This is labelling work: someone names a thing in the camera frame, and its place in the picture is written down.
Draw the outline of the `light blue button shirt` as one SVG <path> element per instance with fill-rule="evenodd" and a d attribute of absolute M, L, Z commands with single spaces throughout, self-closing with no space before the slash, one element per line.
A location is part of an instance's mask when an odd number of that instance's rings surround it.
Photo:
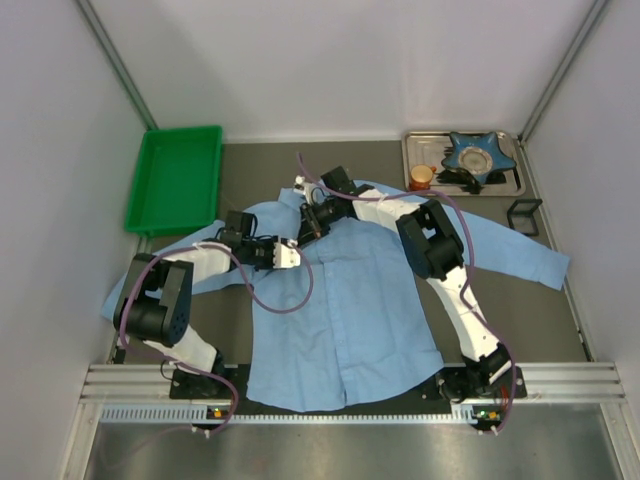
<path fill-rule="evenodd" d="M 293 238 L 301 203 L 283 188 L 277 201 L 246 211 L 257 216 L 258 235 Z M 562 288 L 568 256 L 491 220 L 463 216 L 475 267 Z M 286 315 L 252 304 L 251 394 L 273 384 L 307 393 L 316 384 L 371 398 L 403 393 L 443 367 L 396 233 L 346 218 L 302 250 L 314 277 L 308 303 Z M 258 299 L 276 309 L 296 306 L 308 291 L 304 266 L 247 275 Z"/>

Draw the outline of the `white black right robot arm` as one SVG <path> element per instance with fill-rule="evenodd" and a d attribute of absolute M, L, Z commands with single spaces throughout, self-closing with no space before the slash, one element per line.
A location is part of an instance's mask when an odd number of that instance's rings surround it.
<path fill-rule="evenodd" d="M 294 191 L 305 198 L 300 207 L 299 243 L 328 235 L 331 225 L 342 218 L 396 233 L 413 273 L 435 290 L 460 342 L 464 372 L 452 380 L 440 377 L 441 394 L 461 401 L 506 393 L 506 383 L 513 377 L 511 355 L 486 325 L 470 289 L 463 253 L 471 242 L 461 240 L 442 204 L 436 200 L 411 203 L 368 184 L 358 186 L 341 167 L 322 180 L 319 184 L 297 176 L 294 181 Z"/>

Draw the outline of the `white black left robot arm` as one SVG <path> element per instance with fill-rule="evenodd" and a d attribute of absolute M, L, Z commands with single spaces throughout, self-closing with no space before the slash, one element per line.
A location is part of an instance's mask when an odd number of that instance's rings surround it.
<path fill-rule="evenodd" d="M 284 266 L 288 241 L 256 231 L 254 214 L 233 211 L 214 236 L 190 247 L 165 256 L 136 255 L 112 315 L 116 331 L 173 359 L 182 370 L 224 378 L 221 354 L 190 326 L 193 286 L 238 265 L 256 270 Z"/>

